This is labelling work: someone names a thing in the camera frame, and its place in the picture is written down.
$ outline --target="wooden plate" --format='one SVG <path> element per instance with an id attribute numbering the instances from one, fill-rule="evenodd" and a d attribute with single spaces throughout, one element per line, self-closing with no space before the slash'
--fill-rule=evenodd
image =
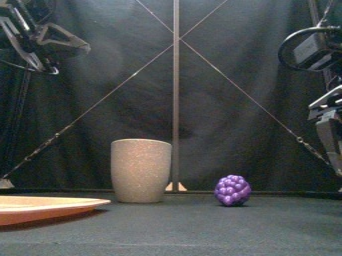
<path id="1" fill-rule="evenodd" d="M 0 196 L 0 226 L 79 214 L 108 203 L 96 198 Z"/>

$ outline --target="plastic grapes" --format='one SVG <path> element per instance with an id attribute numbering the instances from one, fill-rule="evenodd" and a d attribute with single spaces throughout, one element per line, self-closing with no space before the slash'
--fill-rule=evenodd
<path id="1" fill-rule="evenodd" d="M 240 206 L 250 199 L 251 187 L 242 176 L 223 177 L 215 187 L 215 197 L 226 206 Z"/>

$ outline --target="black cable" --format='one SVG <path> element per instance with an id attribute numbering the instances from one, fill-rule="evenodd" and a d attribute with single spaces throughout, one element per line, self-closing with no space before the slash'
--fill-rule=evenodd
<path id="1" fill-rule="evenodd" d="M 306 28 L 302 29 L 299 31 L 296 31 L 295 33 L 292 33 L 283 41 L 279 50 L 278 50 L 278 59 L 279 62 L 282 63 L 282 65 L 284 67 L 287 67 L 288 69 L 292 70 L 300 70 L 300 71 L 307 71 L 307 69 L 299 68 L 298 66 L 291 65 L 283 58 L 283 52 L 286 47 L 288 46 L 288 44 L 292 42 L 292 40 L 302 35 L 307 35 L 307 34 L 314 34 L 314 33 L 326 33 L 326 32 L 340 32 L 340 28 L 335 27 L 335 26 L 330 26 L 330 27 L 311 27 L 311 28 Z"/>

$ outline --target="cup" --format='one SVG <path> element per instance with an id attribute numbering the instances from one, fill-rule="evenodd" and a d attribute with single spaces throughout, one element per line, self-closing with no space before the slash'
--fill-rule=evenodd
<path id="1" fill-rule="evenodd" d="M 111 144 L 111 179 L 116 199 L 123 203 L 160 202 L 169 178 L 169 143 L 123 139 Z"/>

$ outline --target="black curtain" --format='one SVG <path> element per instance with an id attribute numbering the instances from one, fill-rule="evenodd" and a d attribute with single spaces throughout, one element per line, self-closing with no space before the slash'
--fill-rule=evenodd
<path id="1" fill-rule="evenodd" d="M 52 22 L 92 51 L 63 61 L 59 76 L 32 75 L 12 165 L 117 90 L 12 174 L 16 187 L 108 189 L 113 140 L 172 142 L 172 4 L 57 1 Z M 260 191 L 339 188 L 279 124 L 323 152 L 307 122 L 307 106 L 324 93 L 322 74 L 286 70 L 276 59 L 287 35 L 310 26 L 306 0 L 180 0 L 179 172 L 190 190 L 212 190 L 228 174 L 243 175 Z M 1 76 L 5 127 L 16 101 L 9 88 L 20 86 L 9 81 L 21 81 L 23 72 L 0 68 L 12 74 Z"/>

